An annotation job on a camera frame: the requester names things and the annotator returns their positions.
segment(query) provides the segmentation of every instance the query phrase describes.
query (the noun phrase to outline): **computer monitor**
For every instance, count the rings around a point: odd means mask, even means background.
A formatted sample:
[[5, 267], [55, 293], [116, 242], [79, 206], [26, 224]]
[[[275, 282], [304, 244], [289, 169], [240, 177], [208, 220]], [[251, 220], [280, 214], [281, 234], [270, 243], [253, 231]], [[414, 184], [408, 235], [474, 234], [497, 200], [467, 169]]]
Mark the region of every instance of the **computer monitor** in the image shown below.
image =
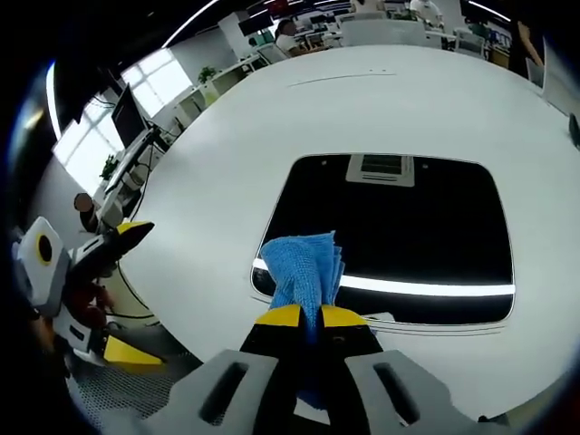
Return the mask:
[[326, 15], [320, 14], [317, 16], [311, 16], [310, 17], [310, 22], [312, 24], [322, 24], [322, 23], [326, 23]]
[[239, 30], [242, 31], [244, 36], [248, 36], [249, 34], [255, 34], [260, 30], [267, 29], [271, 25], [274, 25], [272, 22], [272, 18], [269, 14], [260, 14], [255, 16], [254, 18], [250, 18], [249, 20], [242, 21], [238, 23]]
[[111, 118], [125, 148], [128, 148], [148, 128], [137, 108], [129, 85], [121, 94]]

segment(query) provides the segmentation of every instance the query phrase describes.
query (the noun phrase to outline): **window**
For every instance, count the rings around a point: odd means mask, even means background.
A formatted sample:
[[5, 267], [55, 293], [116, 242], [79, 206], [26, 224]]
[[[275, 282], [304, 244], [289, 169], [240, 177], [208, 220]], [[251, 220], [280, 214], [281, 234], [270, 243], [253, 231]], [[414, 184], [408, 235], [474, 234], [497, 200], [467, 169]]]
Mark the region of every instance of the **window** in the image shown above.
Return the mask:
[[192, 85], [171, 51], [165, 49], [131, 66], [122, 77], [150, 117]]
[[73, 121], [53, 149], [66, 171], [91, 196], [101, 184], [100, 175], [107, 157], [123, 150], [111, 113], [112, 107], [90, 101], [81, 121]]

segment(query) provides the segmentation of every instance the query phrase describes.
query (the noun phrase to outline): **white robot part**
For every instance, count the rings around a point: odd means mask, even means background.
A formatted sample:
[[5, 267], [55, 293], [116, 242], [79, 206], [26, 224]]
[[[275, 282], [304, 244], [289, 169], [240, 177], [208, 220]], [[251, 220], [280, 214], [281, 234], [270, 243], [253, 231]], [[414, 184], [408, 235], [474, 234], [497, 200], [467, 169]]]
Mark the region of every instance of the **white robot part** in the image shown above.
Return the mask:
[[20, 287], [31, 306], [42, 315], [56, 316], [71, 258], [44, 217], [37, 218], [23, 236], [15, 263]]

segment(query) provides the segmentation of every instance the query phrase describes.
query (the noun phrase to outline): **white table surface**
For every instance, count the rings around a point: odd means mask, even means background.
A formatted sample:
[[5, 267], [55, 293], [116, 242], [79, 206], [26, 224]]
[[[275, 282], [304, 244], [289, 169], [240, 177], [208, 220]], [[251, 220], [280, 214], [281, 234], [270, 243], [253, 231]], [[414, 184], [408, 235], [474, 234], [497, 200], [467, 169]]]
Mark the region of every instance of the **white table surface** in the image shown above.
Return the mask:
[[450, 41], [455, 41], [457, 39], [457, 36], [455, 36], [454, 34], [445, 34], [443, 32], [438, 32], [437, 30], [426, 30], [425, 34], [427, 36], [436, 36], [438, 38], [447, 38]]
[[421, 47], [276, 63], [181, 135], [139, 211], [156, 226], [122, 260], [172, 334], [202, 361], [239, 348], [267, 309], [251, 297], [250, 270], [290, 168], [304, 155], [338, 152], [478, 162], [505, 209], [517, 289], [507, 320], [471, 331], [383, 328], [385, 350], [445, 382], [474, 419], [524, 403], [565, 372], [580, 338], [580, 152], [567, 119], [512, 72]]
[[232, 71], [236, 70], [237, 68], [241, 68], [244, 65], [248, 65], [252, 62], [257, 61], [258, 59], [260, 59], [260, 55], [259, 54], [252, 54], [250, 57], [248, 57], [247, 59], [244, 59], [243, 61], [239, 61], [238, 63], [226, 68], [223, 71], [218, 72], [216, 75], [214, 75], [211, 80], [216, 80], [224, 75], [226, 75], [227, 73], [231, 73]]

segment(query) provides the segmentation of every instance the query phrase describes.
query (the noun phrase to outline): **mesh floor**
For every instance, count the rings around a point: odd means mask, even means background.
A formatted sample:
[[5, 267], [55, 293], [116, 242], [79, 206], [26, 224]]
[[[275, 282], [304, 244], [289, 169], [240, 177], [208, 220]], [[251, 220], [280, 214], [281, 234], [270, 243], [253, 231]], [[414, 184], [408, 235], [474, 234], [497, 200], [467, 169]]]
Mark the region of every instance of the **mesh floor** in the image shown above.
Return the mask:
[[180, 356], [164, 372], [147, 374], [76, 362], [69, 390], [86, 418], [101, 429], [104, 411], [134, 410], [142, 419], [157, 412], [168, 403], [173, 384], [197, 367], [198, 360], [192, 355]]

